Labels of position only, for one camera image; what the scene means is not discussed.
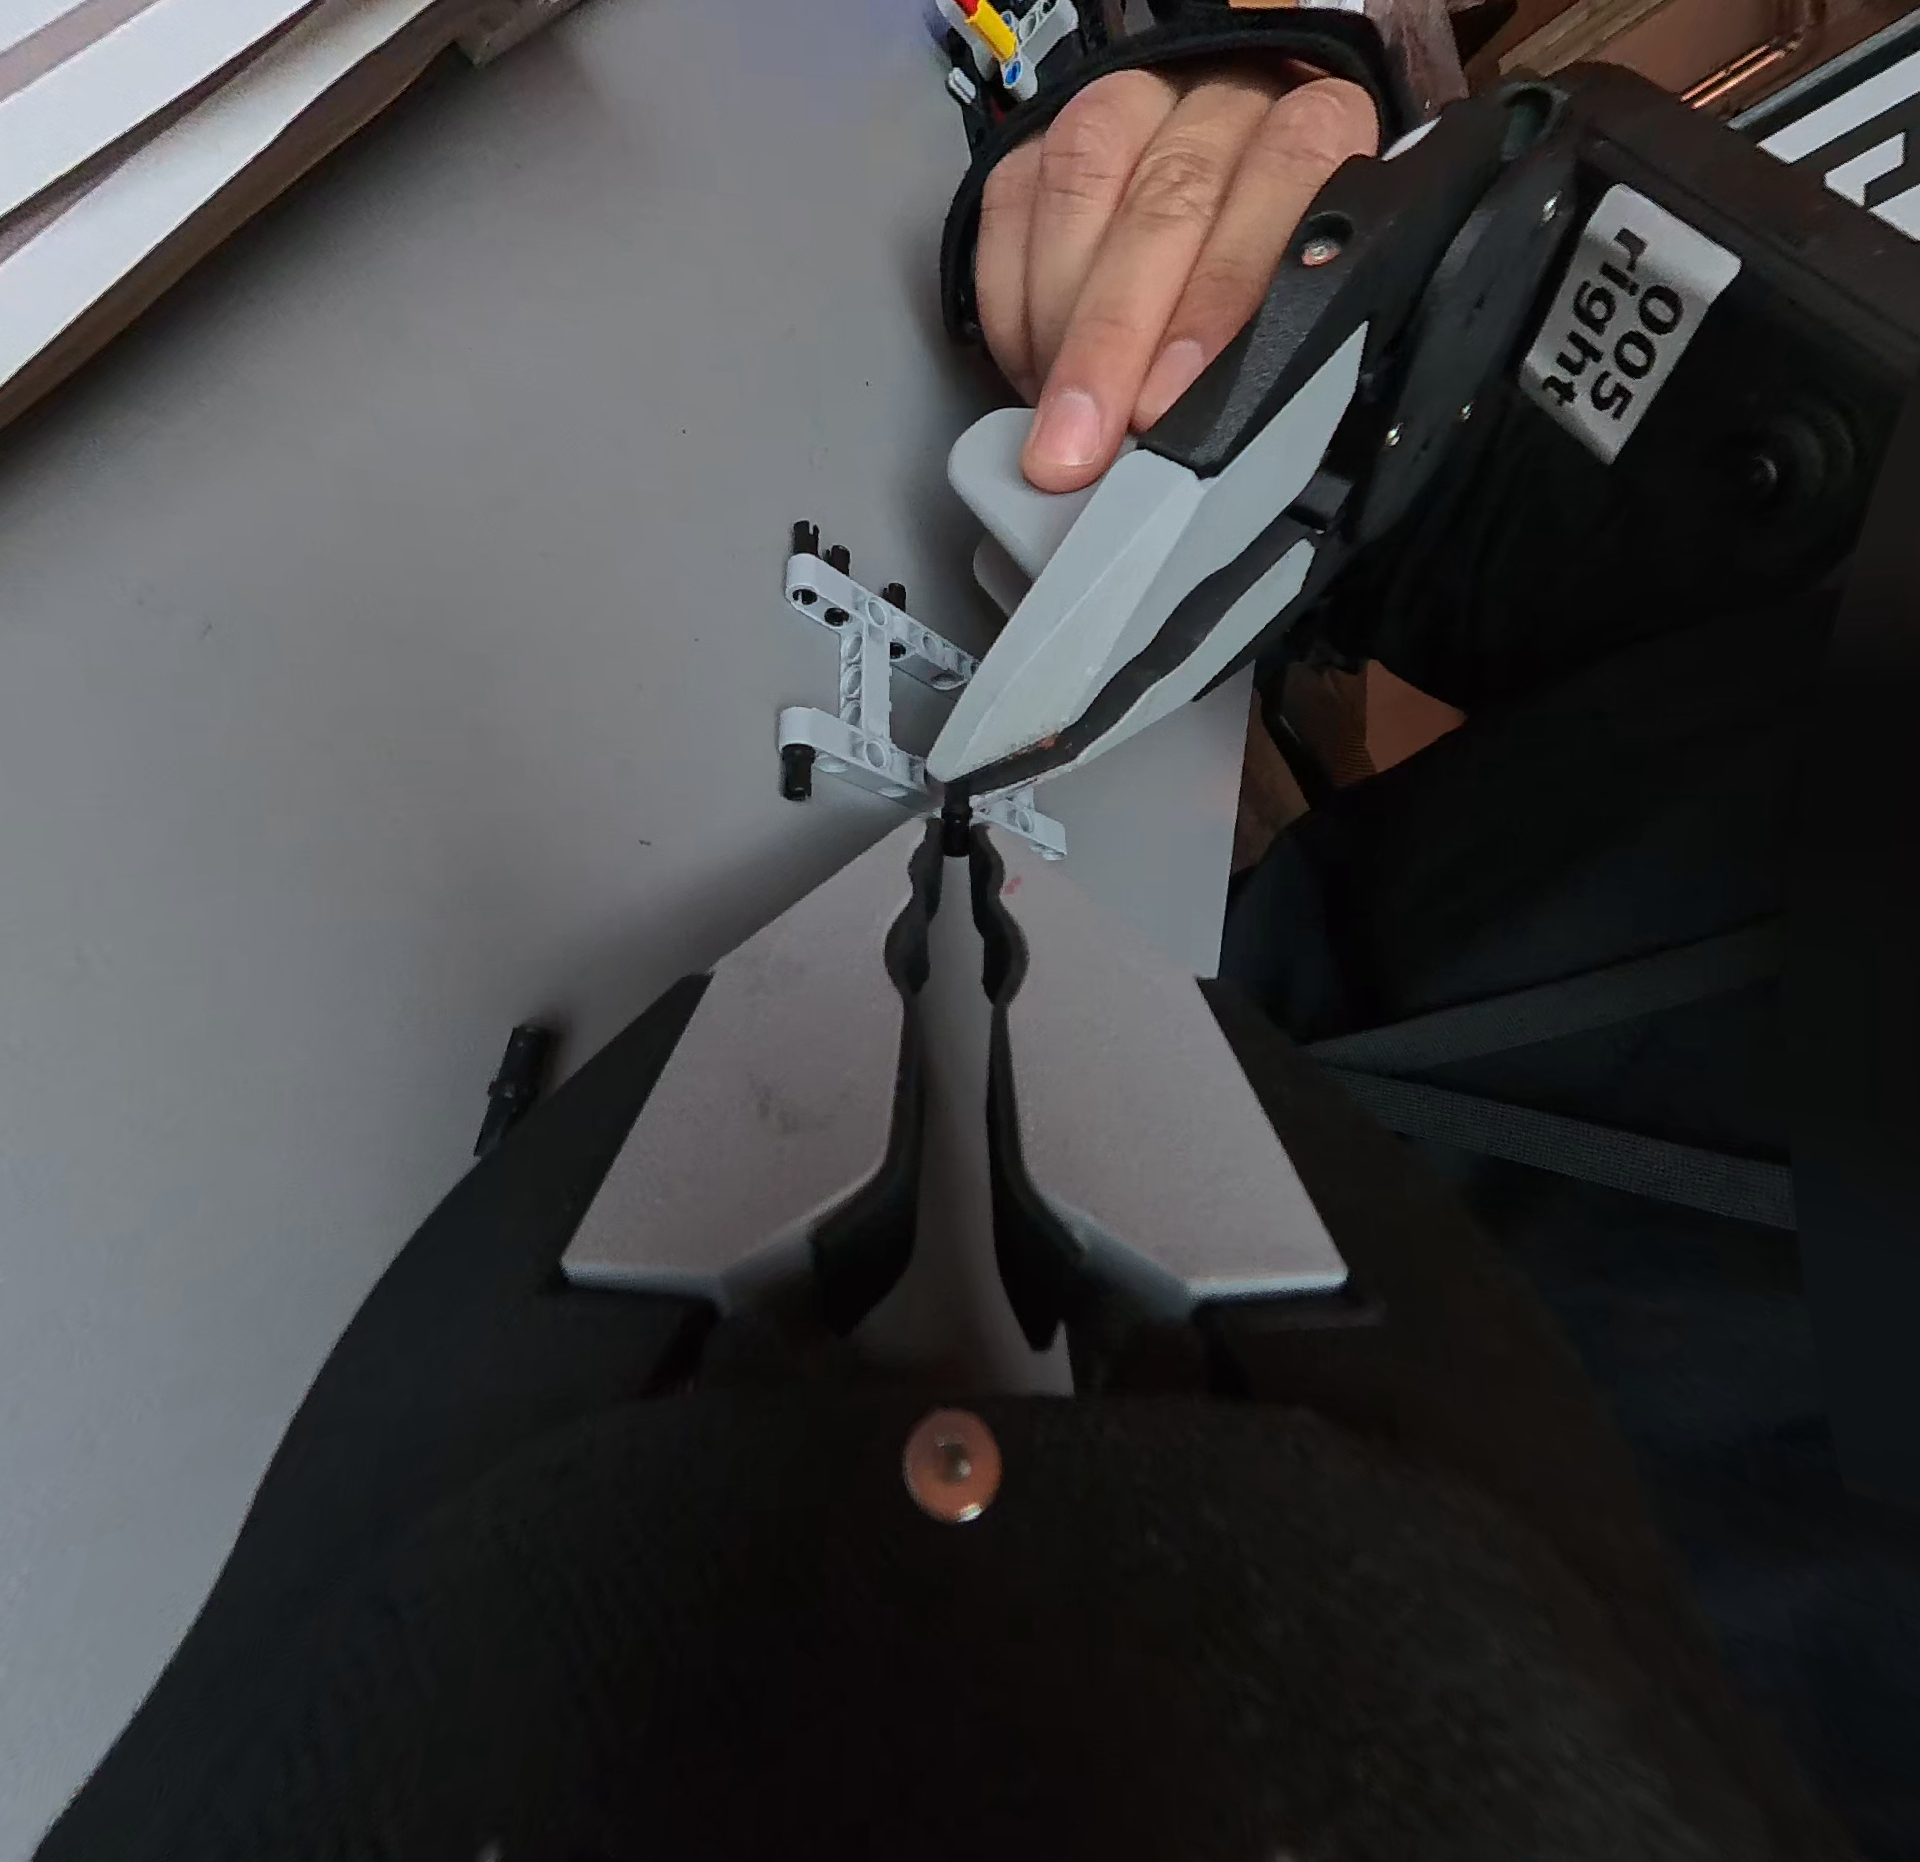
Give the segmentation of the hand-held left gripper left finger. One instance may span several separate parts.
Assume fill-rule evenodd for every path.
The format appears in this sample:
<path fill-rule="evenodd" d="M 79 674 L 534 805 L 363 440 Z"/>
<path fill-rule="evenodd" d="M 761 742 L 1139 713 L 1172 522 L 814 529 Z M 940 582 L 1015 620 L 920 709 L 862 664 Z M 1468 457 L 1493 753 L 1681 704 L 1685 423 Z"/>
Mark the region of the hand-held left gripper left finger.
<path fill-rule="evenodd" d="M 853 1332 L 917 1246 L 942 842 L 887 839 L 723 958 L 563 1255 L 594 1291 Z"/>

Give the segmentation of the grey lego beam frame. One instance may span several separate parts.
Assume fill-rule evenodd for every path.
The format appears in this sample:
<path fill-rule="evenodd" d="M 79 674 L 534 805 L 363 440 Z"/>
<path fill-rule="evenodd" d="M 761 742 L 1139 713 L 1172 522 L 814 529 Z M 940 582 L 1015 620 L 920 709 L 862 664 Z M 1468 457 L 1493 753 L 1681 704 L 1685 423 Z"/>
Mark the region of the grey lego beam frame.
<path fill-rule="evenodd" d="M 853 554 L 825 544 L 810 521 L 793 525 L 780 591 L 793 611 L 830 636 L 834 657 L 829 707 L 780 710 L 780 797 L 805 802 L 818 777 L 832 777 L 913 815 L 939 811 L 944 798 L 927 757 L 894 737 L 894 685 L 902 678 L 956 699 L 972 685 L 978 658 L 914 619 L 902 585 L 876 591 L 855 581 Z"/>

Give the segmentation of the brown wooden frame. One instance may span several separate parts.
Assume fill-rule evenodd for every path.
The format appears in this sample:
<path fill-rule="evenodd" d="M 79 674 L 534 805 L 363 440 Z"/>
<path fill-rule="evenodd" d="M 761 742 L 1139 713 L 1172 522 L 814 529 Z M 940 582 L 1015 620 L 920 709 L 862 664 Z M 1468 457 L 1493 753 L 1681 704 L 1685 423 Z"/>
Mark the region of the brown wooden frame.
<path fill-rule="evenodd" d="M 1312 0 L 1220 2 L 1254 10 Z M 1729 120 L 1916 13 L 1916 0 L 1318 2 L 1374 21 L 1427 117 L 1504 76 L 1608 65 Z"/>

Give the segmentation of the person's right hand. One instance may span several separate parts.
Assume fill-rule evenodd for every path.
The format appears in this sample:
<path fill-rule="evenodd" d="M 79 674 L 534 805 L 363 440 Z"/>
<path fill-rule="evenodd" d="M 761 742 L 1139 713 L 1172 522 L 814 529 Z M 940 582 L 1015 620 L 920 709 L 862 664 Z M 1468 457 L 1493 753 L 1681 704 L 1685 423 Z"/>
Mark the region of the person's right hand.
<path fill-rule="evenodd" d="M 1333 175 L 1378 148 L 1363 87 L 1236 61 L 1103 76 L 1006 154 L 972 289 L 987 351 L 1033 410 L 1024 480 L 1095 484 L 1259 312 Z"/>

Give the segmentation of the pile of small lego pieces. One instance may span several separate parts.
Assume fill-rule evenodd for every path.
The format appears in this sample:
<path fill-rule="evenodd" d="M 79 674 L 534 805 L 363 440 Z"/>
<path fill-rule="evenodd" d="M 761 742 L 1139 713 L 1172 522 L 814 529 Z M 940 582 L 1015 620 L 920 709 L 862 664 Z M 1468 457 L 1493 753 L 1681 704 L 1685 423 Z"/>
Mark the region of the pile of small lego pieces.
<path fill-rule="evenodd" d="M 932 0 L 944 87 L 978 141 L 1124 34 L 1126 0 Z"/>

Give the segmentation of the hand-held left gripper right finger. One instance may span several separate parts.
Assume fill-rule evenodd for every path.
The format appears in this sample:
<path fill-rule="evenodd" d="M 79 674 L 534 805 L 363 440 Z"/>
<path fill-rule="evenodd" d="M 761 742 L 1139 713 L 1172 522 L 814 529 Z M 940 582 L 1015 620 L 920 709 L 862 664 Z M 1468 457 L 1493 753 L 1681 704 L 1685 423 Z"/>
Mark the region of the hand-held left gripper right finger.
<path fill-rule="evenodd" d="M 1202 982 L 1002 834 L 969 857 L 992 1244 L 1021 1335 L 1092 1354 L 1351 1268 Z"/>

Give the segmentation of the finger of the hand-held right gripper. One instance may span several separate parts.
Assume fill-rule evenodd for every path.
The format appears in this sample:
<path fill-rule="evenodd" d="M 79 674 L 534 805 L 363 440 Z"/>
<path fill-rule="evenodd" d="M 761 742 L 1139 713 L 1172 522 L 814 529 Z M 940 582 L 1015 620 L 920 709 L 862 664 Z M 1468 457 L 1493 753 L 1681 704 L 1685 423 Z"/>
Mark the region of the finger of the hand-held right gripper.
<path fill-rule="evenodd" d="M 1036 785 L 1113 753 L 1236 674 L 1302 593 L 1316 533 L 1266 533 L 1202 579 L 1080 717 L 998 763 L 998 785 Z"/>
<path fill-rule="evenodd" d="M 998 763 L 1083 717 L 1172 611 L 1261 537 L 1321 537 L 1286 611 L 1305 597 L 1351 494 L 1324 461 L 1354 400 L 1365 342 L 1358 327 L 1217 477 L 1147 447 L 1117 461 L 931 749 L 937 783 L 998 785 Z"/>

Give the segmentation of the lego instruction booklet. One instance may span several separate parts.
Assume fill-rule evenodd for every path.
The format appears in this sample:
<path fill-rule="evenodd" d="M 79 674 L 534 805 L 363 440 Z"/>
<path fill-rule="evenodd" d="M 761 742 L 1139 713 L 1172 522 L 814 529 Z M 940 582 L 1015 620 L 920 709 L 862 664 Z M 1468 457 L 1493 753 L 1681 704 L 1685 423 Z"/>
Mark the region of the lego instruction booklet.
<path fill-rule="evenodd" d="M 396 103 L 584 0 L 2 0 L 2 423 Z"/>

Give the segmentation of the person's black clothing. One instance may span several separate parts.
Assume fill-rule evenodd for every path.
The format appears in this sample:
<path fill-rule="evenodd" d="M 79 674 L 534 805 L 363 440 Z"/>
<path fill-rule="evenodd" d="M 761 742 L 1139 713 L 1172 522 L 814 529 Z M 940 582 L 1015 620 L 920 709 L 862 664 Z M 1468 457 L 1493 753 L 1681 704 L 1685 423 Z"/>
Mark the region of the person's black clothing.
<path fill-rule="evenodd" d="M 1297 1042 L 1775 922 L 1836 593 L 1621 649 L 1328 797 L 1229 904 Z M 1465 1155 L 1618 1420 L 1740 1691 L 1870 1859 L 1916 1859 L 1916 1519 L 1853 1493 L 1804 1232 Z"/>

